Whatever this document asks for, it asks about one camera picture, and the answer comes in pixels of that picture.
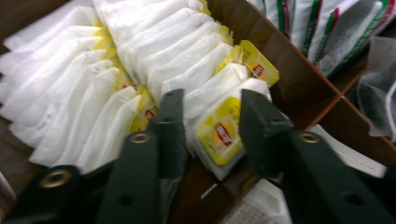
black machine part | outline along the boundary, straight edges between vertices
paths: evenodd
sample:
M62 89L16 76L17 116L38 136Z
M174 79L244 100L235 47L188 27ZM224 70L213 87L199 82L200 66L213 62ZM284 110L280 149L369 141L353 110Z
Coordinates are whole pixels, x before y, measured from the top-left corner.
M363 182L320 136L294 132L277 108L255 91L242 90L239 133L259 176L283 173L281 188L293 223L396 223L395 206L389 206L396 202L395 193L378 197L383 193L376 188L395 189L394 180L386 177L378 183L366 177Z

tea bag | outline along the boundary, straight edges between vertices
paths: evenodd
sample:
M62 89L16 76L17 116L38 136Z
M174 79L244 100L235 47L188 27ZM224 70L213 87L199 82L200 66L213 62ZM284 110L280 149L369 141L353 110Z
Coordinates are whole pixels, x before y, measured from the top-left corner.
M375 17L382 7L383 4L376 0L360 0L344 15L340 15L318 61L318 68L323 75L330 75L343 60L350 60L352 55L347 55L352 50L356 52L361 48L380 23L383 15Z
M138 95L120 107L108 131L106 141L101 146L95 168L113 161L119 156L124 138L130 133L131 124L141 97L141 95Z
M27 109L10 125L12 133L28 146L36 147L62 109L66 105L78 105L78 101L70 101L73 94L90 82L93 76L111 65L110 62L98 63L102 55L102 51L92 51L77 57L74 65L67 69L45 94L30 106L26 106Z
M100 37L71 40L66 45L61 46L34 74L25 73L29 77L12 78L14 82L10 81L8 89L2 92L1 99L5 101L0 114L6 119L14 120L19 112L23 111L26 104L32 103L56 81L74 58L87 49L93 49L100 40Z
M198 0L159 1L145 7L123 8L117 12L117 16L106 20L106 23L116 44L120 45L132 35L131 31L126 31L129 28L136 29L135 34L138 34L139 31L149 28L183 7L199 10L204 6Z
M162 95L176 89L183 89L186 94L204 85L215 75L216 68L230 53L233 47L220 43L200 62L185 73L165 80L162 85Z
M47 61L60 50L60 46L83 40L84 37L105 35L109 36L109 33L104 28L72 26L36 51L11 51L0 56L0 73L4 75L0 82L0 89L2 89L0 99L5 100L9 90L17 89L31 75L45 66Z
M1 55L0 73L7 77L28 70L32 74L39 68L40 64L52 57L53 53L59 49L59 46L66 44L67 41L82 37L103 35L105 32L105 28L97 26L70 26L37 50L10 51ZM14 72L16 67L19 67L19 71Z
M276 27L279 28L279 12L277 8L279 0L264 0L267 19Z
M158 9L152 8L152 7L146 7L148 11L151 11L151 13L155 13L150 17L140 17L136 21L134 25L129 25L122 29L122 32L120 32L120 37L118 38L118 41L120 43L125 43L129 41L131 36L136 36L140 35L142 32L145 32L147 29L153 28L153 26L157 26L162 21L169 20L170 17L175 19L176 14L180 10L184 13L186 13L186 9L189 9L189 11L194 11L194 12L199 12L201 11L204 6L200 1L197 0L189 0L189 1L183 1L183 3L179 3L180 1L176 0L176 2L171 2L169 1L168 6L166 7L166 10L162 10L162 7L159 7ZM183 21L183 19L175 21L173 23L169 23L171 25L176 24L177 22Z
M320 7L317 29L312 37L307 58L311 63L316 63L323 47L327 35L331 31L333 24L338 20L340 14L347 11L358 0L324 0Z
M218 180L223 180L245 155L238 134L242 89L270 94L266 82L250 78L212 104L193 127L194 148Z
M318 22L322 0L296 0L291 43L306 56Z
M55 148L62 151L62 156L55 164L76 164L81 150L87 141L92 127L114 90L119 69L111 67L93 78L84 93L81 105L70 126L70 132L60 134L65 139L64 147Z
M131 101L134 96L134 88L126 87L112 94L106 101L78 157L77 166L82 173L88 173L95 168L99 150L106 141L107 133L117 112L123 104Z
M295 0L265 0L267 19L287 38L290 37L290 27L294 12Z
M66 8L60 8L42 20L6 38L4 45L12 51L32 51L39 49L62 30L69 26L100 26L99 18L90 0L71 1Z
M169 27L168 30L142 40L140 43L121 46L119 48L119 55L122 64L125 66L128 74L135 74L137 77L137 80L134 80L134 75L131 76L133 82L136 85L141 83L147 84L147 77L144 77L141 71L141 59L160 51L165 46L175 43L184 36L192 33L206 21L213 21L213 19L204 13L192 15L186 20Z
M147 77L153 67L169 63L173 58L186 50L193 43L197 42L203 36L215 33L220 27L221 26L218 23L208 21L191 34L179 39L171 46L143 58L141 60L142 76Z
M188 49L171 59L169 63L152 66L151 72L148 74L148 88L155 103L157 105L160 104L162 97L161 87L165 80L186 72L224 40L225 37L217 33L204 36Z
M396 42L392 38L374 36L370 43L368 71L357 86L361 112L370 121L371 136L395 138Z
M221 71L210 78L202 87L183 97L183 122L186 127L186 145L190 154L195 157L195 149L190 142L193 139L191 128L197 118L226 92L249 78L248 69L237 63L227 64Z

lipton logo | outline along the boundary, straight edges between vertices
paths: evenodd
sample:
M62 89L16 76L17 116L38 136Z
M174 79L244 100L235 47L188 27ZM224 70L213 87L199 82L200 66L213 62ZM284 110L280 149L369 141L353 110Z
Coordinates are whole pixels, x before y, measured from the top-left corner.
M146 110L145 116L148 120L151 120L155 117L155 114L151 110Z
M230 134L228 133L227 129L221 124L217 123L215 125L216 133L218 134L219 140L227 147L232 142L233 139L231 138Z
M253 68L253 72L257 77L259 77L263 71L264 71L264 68L259 64L255 68Z

green striped packet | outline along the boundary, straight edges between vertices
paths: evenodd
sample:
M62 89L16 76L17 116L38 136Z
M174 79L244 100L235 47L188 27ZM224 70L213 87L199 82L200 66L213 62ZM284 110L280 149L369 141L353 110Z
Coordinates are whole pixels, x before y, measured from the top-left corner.
M348 55L341 61L338 66L334 69L334 71L338 71L341 69L346 63L348 63L353 57L355 57L360 50L369 42L369 37L373 34L375 29L381 25L385 24L385 22L390 21L390 19L394 18L394 7L395 0L381 0L382 9L378 12L377 16L373 19L370 25L367 27L364 34L359 38L355 47L348 53Z
M308 26L306 27L305 40L301 52L303 55L308 54L309 46L311 45L312 37L318 25L318 18L320 7L323 0L314 0L311 7L311 14L309 16Z

white packaging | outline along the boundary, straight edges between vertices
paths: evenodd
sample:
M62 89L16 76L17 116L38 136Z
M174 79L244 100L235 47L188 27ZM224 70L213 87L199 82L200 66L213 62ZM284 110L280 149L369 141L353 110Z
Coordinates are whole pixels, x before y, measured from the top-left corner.
M276 27L279 28L279 13L277 9L277 2L279 0L264 0L267 19Z
M233 49L230 45L220 43L208 55L185 73L163 82L162 95L176 89L183 89L185 94L204 85L216 73L216 68Z
M76 165L78 156L84 148L101 109L114 90L118 72L119 69L112 67L93 78L82 97L81 105L70 127L70 133L65 133L60 137L66 138L66 143L62 156L55 164Z
M78 157L77 166L82 173L88 173L94 169L99 150L106 141L107 133L117 112L123 104L131 101L134 96L134 88L127 87L112 94L106 101Z
M138 34L139 31L149 28L183 7L199 10L203 8L203 5L198 0L159 1L145 7L120 10L117 12L117 16L110 18L106 23L114 41L120 45L127 40L128 36ZM129 28L136 29L136 32L127 32Z
M93 36L101 30L102 28L97 26L70 26L37 50L10 51L5 53L0 56L0 73L4 76L12 76L13 73L18 74L18 72L13 72L16 67L19 67L19 70L22 71L26 69L24 64L30 63L31 61L43 63L59 49L59 46L67 43L67 41ZM36 71L35 68L36 66L29 66L27 69L29 69L32 74Z
M0 114L6 119L14 120L17 114L23 111L25 104L32 103L42 95L74 58L87 49L93 49L100 40L100 37L71 40L61 46L34 74L24 73L8 79L7 88L1 92L0 99L4 105Z
M141 59L175 43L184 36L192 33L207 21L213 21L213 19L204 13L192 15L186 20L169 27L168 30L158 33L148 39L118 48L120 59L125 70L128 74L135 74L137 76L137 80L134 80L134 76L131 76L133 82L136 85L147 84L147 78L142 75L140 66Z
M103 52L92 51L77 57L73 67L68 69L59 81L31 106L26 106L27 110L19 114L9 127L12 133L26 145L37 147L62 110L66 106L70 108L78 106L78 100L70 100L72 96L83 89L93 76L110 66L110 62L97 63L102 55ZM55 125L61 128L62 122L57 122Z
M179 39L171 46L143 58L141 60L143 71L142 75L144 77L148 77L153 67L161 67L162 65L169 63L177 55L186 50L192 44L196 43L203 36L215 33L220 27L221 25L214 21L207 21L191 34Z
M11 51L3 54L0 56L0 73L4 75L0 82L1 99L7 98L8 89L18 88L29 76L44 66L60 50L60 46L68 45L74 39L77 41L79 38L101 33L105 33L105 30L95 26L71 26L38 50Z
M123 141L130 132L131 124L141 98L142 96L138 95L120 107L108 131L106 141L100 149L95 168L113 161L119 156Z
M183 97L183 123L186 130L186 146L195 157L193 125L197 118L217 99L232 88L249 78L248 69L237 63L227 64L221 71L210 78L202 87Z
M257 91L261 94L264 94L268 96L268 99L271 99L269 97L269 89L268 85L266 82L261 81L256 78L250 78L247 81L243 82L234 90L231 92L228 92L226 95L224 95L222 98L217 100L214 104L212 104L206 111L205 113L198 119L196 124L194 125L194 148L196 148L196 152L200 158L200 160L206 165L206 167L209 167L210 170L213 172L213 174L218 178L218 180L223 180L233 169L233 167L237 164L237 162L245 155L245 150L243 149L243 144L241 142L240 136L238 134L238 125L235 122L235 119L239 120L239 113L240 113L240 97L241 97L241 90L242 89L247 89L247 90L252 90L252 91ZM220 107L223 106L232 106L233 111L228 111L227 113L231 113L230 116L233 117L233 121L228 119L228 117L219 117L218 112L222 109L219 109ZM233 125L233 130L228 130L228 131L219 131L218 130L218 125L221 124L218 122L218 125L215 126L208 126L206 123L208 121L211 122L217 122L217 120L221 120L223 122L224 120L228 120L228 122L231 122ZM227 149L217 149L217 144L214 142L214 132L217 132L218 134L221 134L223 136L224 134L228 133L228 137L224 137L220 142L222 142L223 145L221 147L226 146ZM212 146L211 150L212 152L219 153L220 159L221 159L221 165L217 164L219 163L218 161L215 162L214 159L209 155L209 153L206 151L205 146L203 145L202 141L205 141L204 138L210 138L212 139L212 142L205 142L205 145Z
M156 105L160 104L162 98L161 87L165 80L186 72L224 40L225 37L217 33L204 36L169 63L159 67L152 67L151 72L148 74L148 89Z
M296 0L290 40L303 55L306 55L308 52L312 36L316 29L316 23L318 22L318 14L322 1Z
M39 49L62 30L69 26L93 26L99 21L90 0L71 1L66 8L60 8L42 20L18 31L5 39L4 45L12 51L30 51Z
M318 61L320 72L328 76L354 48L362 42L381 22L383 15L375 18L383 4L376 0L360 0L341 15L323 47Z
M295 0L264 0L267 19L287 38L290 37L294 1Z
M324 42L326 41L327 34L332 28L332 24L338 19L340 9L346 11L349 7L353 6L358 0L323 0L320 7L319 19L317 29L312 37L309 46L307 58L311 63L316 63L318 60L318 52Z

